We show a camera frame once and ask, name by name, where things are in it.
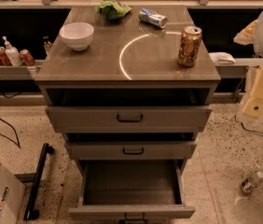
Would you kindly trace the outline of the grey bottom drawer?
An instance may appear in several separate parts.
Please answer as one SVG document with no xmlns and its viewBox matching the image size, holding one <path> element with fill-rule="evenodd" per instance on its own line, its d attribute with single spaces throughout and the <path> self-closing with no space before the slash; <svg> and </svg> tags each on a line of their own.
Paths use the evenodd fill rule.
<svg viewBox="0 0 263 224">
<path fill-rule="evenodd" d="M 182 196 L 179 161 L 87 161 L 83 164 L 76 220 L 115 219 L 119 223 L 190 218 L 195 208 Z"/>
</svg>

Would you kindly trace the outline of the grey drawer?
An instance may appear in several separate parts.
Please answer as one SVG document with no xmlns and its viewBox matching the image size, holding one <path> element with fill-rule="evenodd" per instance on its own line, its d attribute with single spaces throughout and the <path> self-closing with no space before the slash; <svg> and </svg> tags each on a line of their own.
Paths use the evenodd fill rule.
<svg viewBox="0 0 263 224">
<path fill-rule="evenodd" d="M 87 161 L 83 164 L 76 220 L 115 219 L 119 223 L 190 218 L 195 208 L 182 196 L 179 161 Z"/>
<path fill-rule="evenodd" d="M 211 114 L 198 106 L 49 106 L 57 133 L 199 133 Z"/>
<path fill-rule="evenodd" d="M 65 142 L 74 160 L 182 160 L 197 144 L 187 133 L 73 133 Z"/>
</svg>

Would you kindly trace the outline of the grey drawer cabinet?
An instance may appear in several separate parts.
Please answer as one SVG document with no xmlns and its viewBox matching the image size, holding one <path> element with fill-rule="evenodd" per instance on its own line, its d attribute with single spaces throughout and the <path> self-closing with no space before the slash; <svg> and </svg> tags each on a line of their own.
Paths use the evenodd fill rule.
<svg viewBox="0 0 263 224">
<path fill-rule="evenodd" d="M 181 32 L 192 23 L 182 6 L 158 7 L 163 30 L 138 19 L 137 8 L 121 21 L 106 21 L 93 7 L 74 7 L 67 21 L 93 25 L 83 51 L 57 39 L 35 82 L 49 106 L 210 106 L 220 82 L 205 48 L 194 66 L 177 62 Z"/>
</svg>

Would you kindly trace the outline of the grey middle drawer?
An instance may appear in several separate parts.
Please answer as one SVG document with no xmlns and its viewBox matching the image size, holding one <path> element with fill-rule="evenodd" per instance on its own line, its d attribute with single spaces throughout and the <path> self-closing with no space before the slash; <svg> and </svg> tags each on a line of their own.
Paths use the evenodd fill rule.
<svg viewBox="0 0 263 224">
<path fill-rule="evenodd" d="M 73 133 L 65 142 L 74 160 L 182 160 L 197 144 L 187 133 Z"/>
</svg>

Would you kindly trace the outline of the grey top drawer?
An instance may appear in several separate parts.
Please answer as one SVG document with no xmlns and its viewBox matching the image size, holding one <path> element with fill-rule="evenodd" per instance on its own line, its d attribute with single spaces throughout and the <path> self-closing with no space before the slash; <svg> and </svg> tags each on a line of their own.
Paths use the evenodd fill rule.
<svg viewBox="0 0 263 224">
<path fill-rule="evenodd" d="M 198 106 L 49 106 L 57 133 L 199 133 L 211 114 Z"/>
</svg>

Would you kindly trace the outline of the white folded cloth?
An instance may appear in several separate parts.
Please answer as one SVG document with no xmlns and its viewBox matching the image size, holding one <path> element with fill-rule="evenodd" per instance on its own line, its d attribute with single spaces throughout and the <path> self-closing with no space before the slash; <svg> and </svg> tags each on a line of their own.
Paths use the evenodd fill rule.
<svg viewBox="0 0 263 224">
<path fill-rule="evenodd" d="M 210 58 L 217 64 L 235 64 L 233 56 L 226 52 L 210 52 Z"/>
</svg>

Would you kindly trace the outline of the gold soda can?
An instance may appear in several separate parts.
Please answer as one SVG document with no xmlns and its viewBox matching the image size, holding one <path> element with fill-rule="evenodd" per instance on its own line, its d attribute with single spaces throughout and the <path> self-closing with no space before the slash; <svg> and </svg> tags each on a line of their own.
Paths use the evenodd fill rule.
<svg viewBox="0 0 263 224">
<path fill-rule="evenodd" d="M 180 46 L 177 56 L 179 64 L 191 67 L 198 57 L 202 40 L 202 30 L 197 26 L 187 26 L 181 33 Z"/>
</svg>

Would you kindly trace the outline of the plastic bottle on floor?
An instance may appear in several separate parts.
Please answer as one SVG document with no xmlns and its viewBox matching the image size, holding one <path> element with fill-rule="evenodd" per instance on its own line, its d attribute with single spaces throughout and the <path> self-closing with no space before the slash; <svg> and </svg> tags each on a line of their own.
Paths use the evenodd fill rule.
<svg viewBox="0 0 263 224">
<path fill-rule="evenodd" d="M 255 188 L 257 188 L 263 181 L 263 173 L 257 171 L 248 177 L 246 177 L 240 185 L 241 191 L 244 194 L 251 193 Z"/>
</svg>

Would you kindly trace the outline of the silver blue soda can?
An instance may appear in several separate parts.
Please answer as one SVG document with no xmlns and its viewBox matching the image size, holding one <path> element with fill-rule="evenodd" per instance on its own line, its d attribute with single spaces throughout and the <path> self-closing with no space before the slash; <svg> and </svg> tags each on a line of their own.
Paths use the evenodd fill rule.
<svg viewBox="0 0 263 224">
<path fill-rule="evenodd" d="M 152 24 L 160 29 L 164 29 L 167 24 L 167 17 L 160 15 L 158 12 L 148 9 L 141 8 L 139 10 L 138 18 L 146 23 Z"/>
</svg>

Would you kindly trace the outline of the green chip bag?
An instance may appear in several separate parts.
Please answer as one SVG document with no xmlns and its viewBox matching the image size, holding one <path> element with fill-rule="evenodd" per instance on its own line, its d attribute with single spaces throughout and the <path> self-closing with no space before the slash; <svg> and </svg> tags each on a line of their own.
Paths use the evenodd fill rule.
<svg viewBox="0 0 263 224">
<path fill-rule="evenodd" d="M 107 0 L 103 1 L 95 9 L 98 13 L 102 14 L 106 20 L 111 21 L 124 18 L 132 10 L 132 6 L 115 0 Z"/>
</svg>

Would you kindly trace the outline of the white bowl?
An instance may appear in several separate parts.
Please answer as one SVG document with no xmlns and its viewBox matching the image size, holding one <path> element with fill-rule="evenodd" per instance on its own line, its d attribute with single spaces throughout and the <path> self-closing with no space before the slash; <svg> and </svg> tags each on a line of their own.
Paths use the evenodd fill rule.
<svg viewBox="0 0 263 224">
<path fill-rule="evenodd" d="M 59 36 L 69 48 L 81 51 L 91 44 L 94 27 L 86 22 L 68 23 L 60 29 Z"/>
</svg>

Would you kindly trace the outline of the small dark bottle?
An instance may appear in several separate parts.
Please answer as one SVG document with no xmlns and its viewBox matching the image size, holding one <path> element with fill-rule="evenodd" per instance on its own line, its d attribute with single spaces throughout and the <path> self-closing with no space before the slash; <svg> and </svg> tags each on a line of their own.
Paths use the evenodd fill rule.
<svg viewBox="0 0 263 224">
<path fill-rule="evenodd" d="M 52 43 L 50 42 L 48 36 L 44 36 L 43 37 L 43 47 L 44 47 L 44 50 L 45 50 L 46 54 L 48 54 L 50 49 L 51 49 L 51 47 L 52 47 Z"/>
</svg>

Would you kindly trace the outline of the red soda can right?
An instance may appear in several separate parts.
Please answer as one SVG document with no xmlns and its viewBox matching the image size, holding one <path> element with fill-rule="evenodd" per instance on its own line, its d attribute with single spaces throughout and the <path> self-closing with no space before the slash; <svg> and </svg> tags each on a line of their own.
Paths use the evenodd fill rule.
<svg viewBox="0 0 263 224">
<path fill-rule="evenodd" d="M 28 49 L 21 50 L 20 56 L 26 65 L 31 66 L 35 64 L 35 59 L 32 56 L 32 53 Z"/>
</svg>

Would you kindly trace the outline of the black metal bar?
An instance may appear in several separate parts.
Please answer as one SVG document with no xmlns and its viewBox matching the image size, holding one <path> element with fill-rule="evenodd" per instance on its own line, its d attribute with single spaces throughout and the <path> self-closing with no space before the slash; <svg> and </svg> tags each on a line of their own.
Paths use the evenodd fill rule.
<svg viewBox="0 0 263 224">
<path fill-rule="evenodd" d="M 33 179 L 33 185 L 26 205 L 24 220 L 35 220 L 39 218 L 39 211 L 35 209 L 35 202 L 37 198 L 38 189 L 41 182 L 41 177 L 45 167 L 47 155 L 51 155 L 54 148 L 49 143 L 44 143 L 39 156 L 36 172 Z"/>
</svg>

